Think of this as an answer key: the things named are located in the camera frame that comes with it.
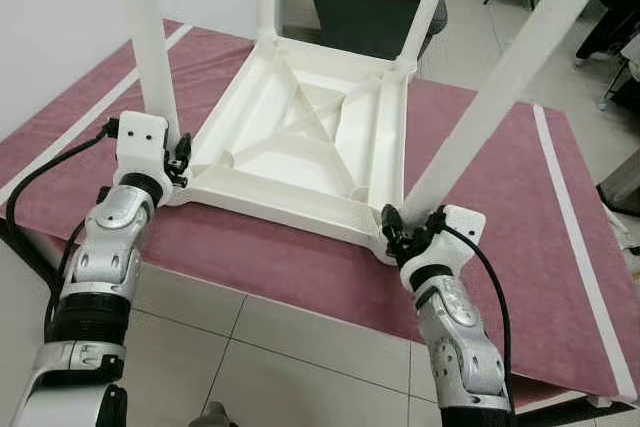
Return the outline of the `steel trash bin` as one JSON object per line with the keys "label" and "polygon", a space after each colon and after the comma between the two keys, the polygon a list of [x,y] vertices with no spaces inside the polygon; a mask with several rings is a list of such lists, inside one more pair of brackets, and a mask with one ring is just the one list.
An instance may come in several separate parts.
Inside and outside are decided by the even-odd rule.
{"label": "steel trash bin", "polygon": [[596,193],[605,208],[618,215],[640,216],[640,161],[635,151],[620,166],[596,184]]}

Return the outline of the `maroon cloth with white stripes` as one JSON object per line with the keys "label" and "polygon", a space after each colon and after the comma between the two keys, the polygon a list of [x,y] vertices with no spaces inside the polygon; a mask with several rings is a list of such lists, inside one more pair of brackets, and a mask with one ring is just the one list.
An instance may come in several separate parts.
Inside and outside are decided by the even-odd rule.
{"label": "maroon cloth with white stripes", "polygon": [[[134,70],[128,43],[118,46],[0,140],[0,188]],[[251,49],[250,39],[197,26],[175,42],[184,130],[209,116]],[[438,151],[474,97],[413,81],[407,174],[420,174],[428,161],[417,154]],[[521,410],[538,391],[525,380],[637,403],[640,296],[572,134],[561,112],[518,104],[447,200],[486,216],[479,245],[506,291]],[[41,176],[20,198],[19,225],[61,243],[114,168],[104,142]],[[164,208],[151,226],[143,258],[164,270],[421,341],[396,270],[365,248],[195,203]]]}

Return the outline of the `dark robot left foot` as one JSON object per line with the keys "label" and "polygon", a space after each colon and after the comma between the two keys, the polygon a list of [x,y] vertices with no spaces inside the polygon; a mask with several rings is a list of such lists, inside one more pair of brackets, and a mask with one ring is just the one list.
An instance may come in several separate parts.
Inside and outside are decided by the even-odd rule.
{"label": "dark robot left foot", "polygon": [[219,401],[207,405],[204,414],[188,423],[188,427],[239,427]]}

